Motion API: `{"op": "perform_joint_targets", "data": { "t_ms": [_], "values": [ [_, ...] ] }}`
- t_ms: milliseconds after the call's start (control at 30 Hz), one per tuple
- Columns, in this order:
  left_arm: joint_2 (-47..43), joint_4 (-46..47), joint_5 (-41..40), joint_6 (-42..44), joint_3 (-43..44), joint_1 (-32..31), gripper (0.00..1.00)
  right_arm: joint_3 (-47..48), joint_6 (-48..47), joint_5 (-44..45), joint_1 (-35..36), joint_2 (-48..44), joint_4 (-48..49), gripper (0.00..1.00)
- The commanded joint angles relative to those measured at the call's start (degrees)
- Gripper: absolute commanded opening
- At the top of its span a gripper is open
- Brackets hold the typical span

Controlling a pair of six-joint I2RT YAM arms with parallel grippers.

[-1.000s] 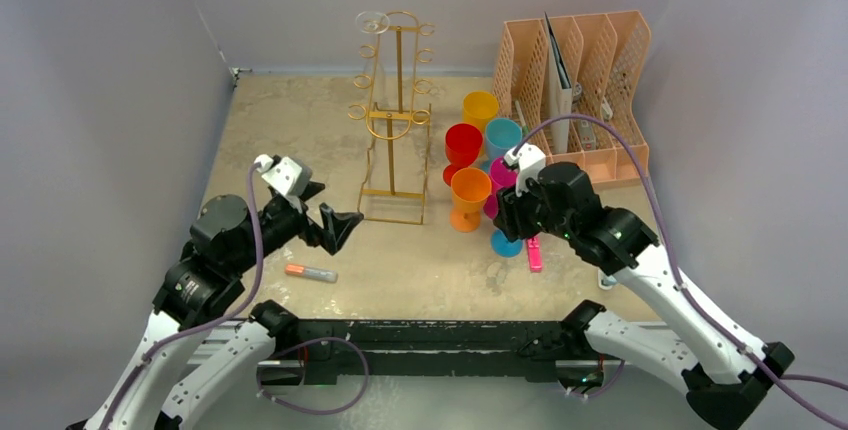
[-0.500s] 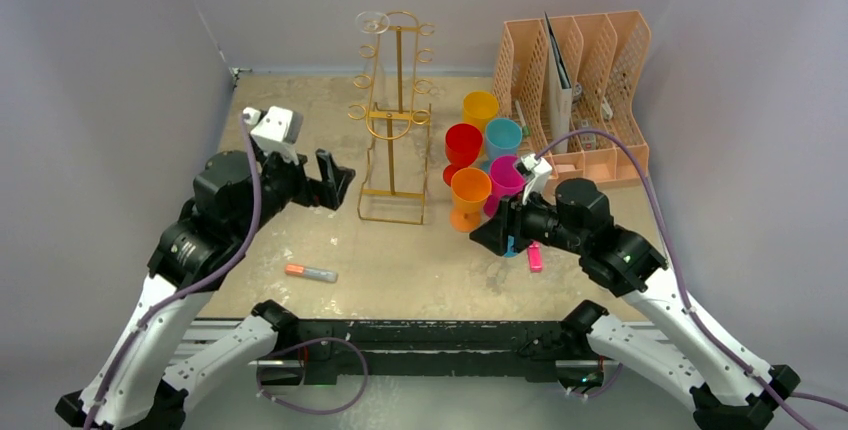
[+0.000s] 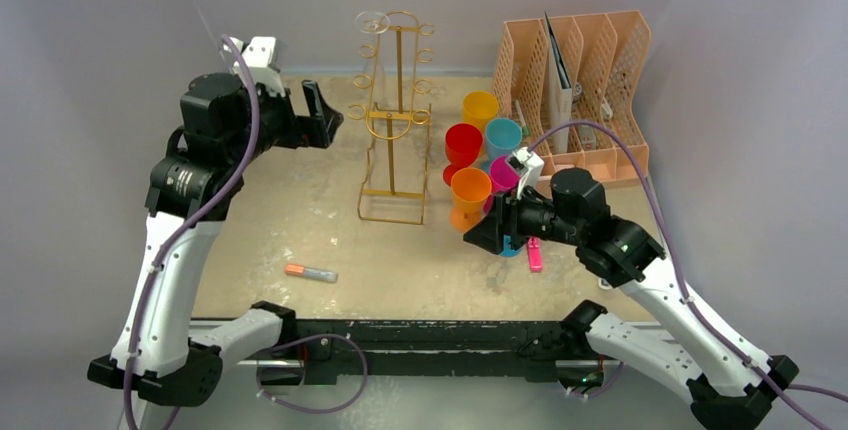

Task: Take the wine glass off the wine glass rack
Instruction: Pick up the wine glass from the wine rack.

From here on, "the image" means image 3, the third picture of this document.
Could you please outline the teal wine glass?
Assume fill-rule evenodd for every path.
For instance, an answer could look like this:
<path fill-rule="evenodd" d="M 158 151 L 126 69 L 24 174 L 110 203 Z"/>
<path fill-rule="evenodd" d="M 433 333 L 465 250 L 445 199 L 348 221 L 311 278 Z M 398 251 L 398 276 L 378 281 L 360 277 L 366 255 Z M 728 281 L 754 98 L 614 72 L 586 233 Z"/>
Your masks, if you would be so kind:
<path fill-rule="evenodd" d="M 519 239 L 517 242 L 514 242 L 509 235 L 505 235 L 502 239 L 502 250 L 498 255 L 504 258 L 516 257 L 522 252 L 524 246 L 524 240 Z"/>

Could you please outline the magenta wine glass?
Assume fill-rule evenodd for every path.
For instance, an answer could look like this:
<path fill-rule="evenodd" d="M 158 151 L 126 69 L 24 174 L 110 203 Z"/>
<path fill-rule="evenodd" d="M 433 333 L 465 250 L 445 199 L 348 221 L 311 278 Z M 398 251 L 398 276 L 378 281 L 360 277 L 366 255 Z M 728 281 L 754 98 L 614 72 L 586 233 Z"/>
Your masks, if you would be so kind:
<path fill-rule="evenodd" d="M 488 175 L 491 182 L 491 192 L 483 207 L 485 213 L 488 213 L 492 208 L 494 196 L 497 193 L 509 191 L 520 180 L 520 175 L 508 163 L 509 159 L 508 155 L 498 157 L 489 166 Z"/>

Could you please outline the red wine glass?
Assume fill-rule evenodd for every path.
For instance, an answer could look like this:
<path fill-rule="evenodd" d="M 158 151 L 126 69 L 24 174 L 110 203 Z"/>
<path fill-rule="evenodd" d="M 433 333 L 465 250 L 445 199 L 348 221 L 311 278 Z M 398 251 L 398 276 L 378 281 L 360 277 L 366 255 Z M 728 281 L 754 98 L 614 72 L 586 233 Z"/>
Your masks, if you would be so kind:
<path fill-rule="evenodd" d="M 469 123 L 457 123 L 445 134 L 444 150 L 448 166 L 442 172 L 442 179 L 448 186 L 456 172 L 471 166 L 478 158 L 483 146 L 481 131 Z"/>

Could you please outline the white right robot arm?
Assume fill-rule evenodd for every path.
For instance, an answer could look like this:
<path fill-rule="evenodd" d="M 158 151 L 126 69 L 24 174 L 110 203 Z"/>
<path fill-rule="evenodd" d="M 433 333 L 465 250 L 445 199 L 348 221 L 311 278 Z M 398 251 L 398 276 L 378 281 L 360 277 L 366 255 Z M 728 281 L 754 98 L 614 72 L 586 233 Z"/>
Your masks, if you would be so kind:
<path fill-rule="evenodd" d="M 671 257 L 639 224 L 612 213 L 604 186 L 588 171 L 561 170 L 550 187 L 548 197 L 533 188 L 495 195 L 464 241 L 492 254 L 531 237 L 573 246 L 590 273 L 647 310 L 672 339 L 585 300 L 561 322 L 569 354 L 593 351 L 632 367 L 683 399 L 706 429 L 757 428 L 798 366 L 751 344 L 709 307 L 691 309 L 696 293 L 678 282 Z"/>

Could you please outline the clear wine glass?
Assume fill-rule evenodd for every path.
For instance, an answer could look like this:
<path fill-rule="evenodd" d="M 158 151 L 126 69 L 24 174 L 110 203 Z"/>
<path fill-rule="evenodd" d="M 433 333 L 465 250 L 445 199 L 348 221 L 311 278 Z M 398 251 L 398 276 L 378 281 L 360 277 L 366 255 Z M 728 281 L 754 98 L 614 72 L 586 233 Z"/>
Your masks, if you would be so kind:
<path fill-rule="evenodd" d="M 379 11 L 362 11 L 355 19 L 356 28 L 367 37 L 358 54 L 364 59 L 363 69 L 354 77 L 354 85 L 366 92 L 366 107 L 380 103 L 385 95 L 386 76 L 382 60 L 381 41 L 389 29 L 389 17 Z"/>

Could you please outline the orange wine glass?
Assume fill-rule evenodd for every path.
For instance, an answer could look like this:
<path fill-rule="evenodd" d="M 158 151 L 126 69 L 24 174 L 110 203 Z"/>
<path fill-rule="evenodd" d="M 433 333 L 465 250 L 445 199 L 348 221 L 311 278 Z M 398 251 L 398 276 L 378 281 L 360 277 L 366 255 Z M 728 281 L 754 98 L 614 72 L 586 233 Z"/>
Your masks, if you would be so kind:
<path fill-rule="evenodd" d="M 491 195 L 491 180 L 483 170 L 466 167 L 458 170 L 451 179 L 453 208 L 450 222 L 453 228 L 464 233 L 480 222 L 484 205 Z"/>

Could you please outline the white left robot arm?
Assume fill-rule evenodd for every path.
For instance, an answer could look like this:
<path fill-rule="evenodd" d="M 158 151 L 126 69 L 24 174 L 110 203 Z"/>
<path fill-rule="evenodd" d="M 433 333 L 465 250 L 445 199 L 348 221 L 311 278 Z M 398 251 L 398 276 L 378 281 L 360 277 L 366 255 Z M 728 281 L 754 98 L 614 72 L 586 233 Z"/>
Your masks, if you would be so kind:
<path fill-rule="evenodd" d="M 247 87 L 234 74 L 195 78 L 181 97 L 182 124 L 150 174 L 146 249 L 124 330 L 94 359 L 89 380 L 170 407 L 197 407 L 224 372 L 261 350 L 284 359 L 297 349 L 293 310 L 266 301 L 212 331 L 191 336 L 192 311 L 211 247 L 244 180 L 242 161 L 267 150 L 329 147 L 343 115 L 313 80 L 301 84 L 308 111 L 291 93 Z"/>

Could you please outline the yellow wine glass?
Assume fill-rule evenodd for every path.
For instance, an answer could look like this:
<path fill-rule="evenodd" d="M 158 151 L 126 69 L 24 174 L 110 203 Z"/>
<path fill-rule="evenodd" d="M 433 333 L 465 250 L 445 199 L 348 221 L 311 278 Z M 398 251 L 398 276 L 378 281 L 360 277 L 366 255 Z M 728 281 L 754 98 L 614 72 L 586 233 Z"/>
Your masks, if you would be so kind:
<path fill-rule="evenodd" d="M 462 101 L 463 122 L 474 126 L 481 133 L 485 132 L 486 126 L 497 117 L 498 112 L 497 98 L 487 91 L 470 92 Z"/>

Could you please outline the light blue wine glass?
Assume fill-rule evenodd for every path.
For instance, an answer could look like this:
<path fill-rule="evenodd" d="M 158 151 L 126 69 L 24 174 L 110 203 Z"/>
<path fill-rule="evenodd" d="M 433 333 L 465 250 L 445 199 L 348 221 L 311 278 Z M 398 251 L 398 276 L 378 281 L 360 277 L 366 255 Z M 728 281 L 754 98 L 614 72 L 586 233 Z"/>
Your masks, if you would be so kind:
<path fill-rule="evenodd" d="M 513 120 L 495 118 L 487 123 L 483 130 L 483 157 L 480 168 L 489 172 L 491 164 L 501 156 L 507 156 L 516 150 L 524 135 L 522 128 Z"/>

